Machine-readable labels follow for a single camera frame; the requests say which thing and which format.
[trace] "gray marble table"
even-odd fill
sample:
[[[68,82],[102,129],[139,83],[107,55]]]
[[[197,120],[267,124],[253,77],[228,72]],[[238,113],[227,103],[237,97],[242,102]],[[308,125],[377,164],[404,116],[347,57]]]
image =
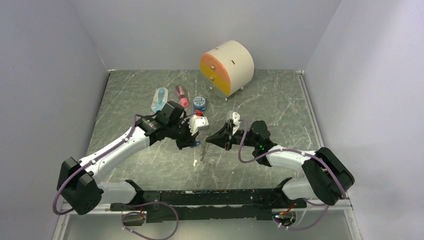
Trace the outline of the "gray marble table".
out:
[[[199,135],[215,133],[225,123],[229,110],[237,111],[250,123],[264,120],[271,140],[285,147],[301,150],[318,148],[308,106],[294,71],[256,70],[244,90],[224,101],[210,93],[198,70],[118,70],[112,71],[98,111],[88,148],[91,154],[129,129],[134,114],[151,115],[155,90],[169,90],[168,100],[178,102],[176,85],[183,85],[189,100],[203,96],[207,101],[205,116],[209,129]],[[186,108],[193,112],[192,103]],[[251,147],[244,147],[242,158],[252,158]],[[175,141],[166,139],[142,150],[115,168],[105,182],[135,181],[144,190],[205,190],[273,188],[283,179],[293,177],[293,170],[266,167],[256,162],[243,164],[237,146],[225,151],[215,145],[207,147],[203,161],[201,149],[178,150]]]

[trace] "purple cable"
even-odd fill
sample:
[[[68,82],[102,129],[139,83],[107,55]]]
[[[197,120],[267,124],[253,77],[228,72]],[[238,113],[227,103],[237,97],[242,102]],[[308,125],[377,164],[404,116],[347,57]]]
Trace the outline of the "purple cable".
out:
[[[196,115],[196,112],[192,112],[192,113],[188,114],[187,116],[184,117],[184,119],[189,118],[189,117],[191,117],[193,115]]]
[[[303,200],[304,200],[305,202],[307,202],[308,204],[312,205],[312,206],[321,207],[321,206],[325,206],[325,205],[327,205],[327,204],[325,204],[325,203],[314,203],[314,202],[311,202],[311,201],[307,200],[306,198],[304,198]]]
[[[265,152],[264,154],[261,154],[253,159],[244,161],[242,160],[242,147],[243,147],[243,143],[245,142],[246,139],[246,135],[248,133],[248,121],[246,120],[240,120],[240,122],[244,122],[244,133],[243,133],[243,137],[241,138],[241,142],[240,142],[240,147],[238,148],[238,160],[240,160],[240,162],[247,164],[247,163],[251,163],[254,162],[262,157],[265,157],[268,154],[272,154],[272,153],[277,153],[277,152],[293,152],[293,153],[298,153],[298,154],[302,154],[302,151],[299,151],[297,149],[292,149],[292,148],[283,148],[283,149],[275,149],[272,151],[268,151]],[[308,156],[310,158],[313,158],[314,160],[316,160],[317,162],[319,162],[325,169],[327,169],[328,173],[331,175],[332,179],[334,180],[335,184],[337,185],[338,189],[341,192],[341,198],[340,199],[345,199],[346,198],[346,194],[345,194],[345,190],[342,187],[342,184],[340,184],[339,180],[337,179],[336,175],[334,174],[333,171],[331,171],[330,167],[319,157],[309,154],[309,153],[304,153],[305,156]]]
[[[177,232],[177,229],[178,229],[178,224],[179,224],[179,222],[180,222],[180,219],[178,218],[178,213],[177,213],[177,211],[175,210],[175,208],[173,208],[171,205],[169,205],[168,203],[165,203],[165,202],[162,202],[162,201],[152,201],[152,202],[147,202],[147,203],[143,203],[143,204],[139,204],[139,205],[127,205],[127,204],[123,204],[124,206],[127,206],[127,207],[131,207],[131,208],[139,208],[139,207],[144,207],[144,206],[147,206],[147,205],[153,205],[153,204],[161,204],[161,205],[164,205],[164,206],[167,206],[168,208],[170,208],[172,211],[173,211],[173,213],[175,214],[175,218],[176,218],[176,225],[175,225],[175,229],[173,230],[173,232],[169,235],[169,236],[167,236],[167,237],[165,237],[165,238],[150,238],[150,237],[148,237],[148,236],[145,236],[145,235],[143,235],[143,234],[141,234],[141,233],[138,233],[138,232],[136,232],[136,231],[134,231],[134,230],[132,230],[132,229],[130,229],[129,227],[127,227],[127,226],[125,226],[125,224],[124,224],[124,218],[126,217],[126,216],[129,216],[129,215],[140,215],[140,216],[142,216],[143,215],[143,213],[141,213],[141,212],[137,212],[137,211],[132,211],[132,212],[129,212],[129,213],[127,213],[127,214],[125,214],[124,216],[122,216],[122,219],[121,219],[121,224],[122,224],[122,229],[125,229],[125,230],[127,230],[128,232],[130,232],[130,233],[133,233],[133,234],[135,234],[135,235],[137,235],[137,236],[139,236],[139,237],[142,237],[142,238],[144,238],[144,239],[147,239],[147,240],[167,240],[167,239],[170,239],[176,232]]]
[[[137,121],[137,117],[143,117],[142,115],[139,114],[135,114],[134,115],[134,119],[131,125],[131,129],[129,130],[129,133],[125,136],[124,139],[122,139],[120,142],[118,142],[117,144],[115,144],[114,146],[112,146],[111,148],[109,148],[108,150],[104,151],[102,154],[99,154],[98,156],[96,156],[95,158],[93,158],[94,161],[97,161],[101,158],[103,158],[104,156],[108,155],[109,153],[111,153],[112,151],[116,150],[119,146],[121,146],[123,143],[125,143],[125,139],[128,139],[129,137],[131,137],[131,135],[133,135],[134,131],[136,130],[136,121]],[[57,205],[58,205],[58,200],[60,195],[62,194],[63,190],[65,189],[66,185],[77,175],[79,174],[82,170],[85,170],[86,168],[88,168],[90,165],[92,165],[92,161],[87,162],[85,165],[83,165],[82,167],[78,168],[78,170],[76,170],[74,173],[72,173],[63,183],[62,185],[59,187],[59,189],[57,190],[56,195],[54,196],[53,199],[53,212],[56,215],[65,215],[67,213],[72,212],[74,209],[68,209],[66,211],[60,212],[57,209]]]

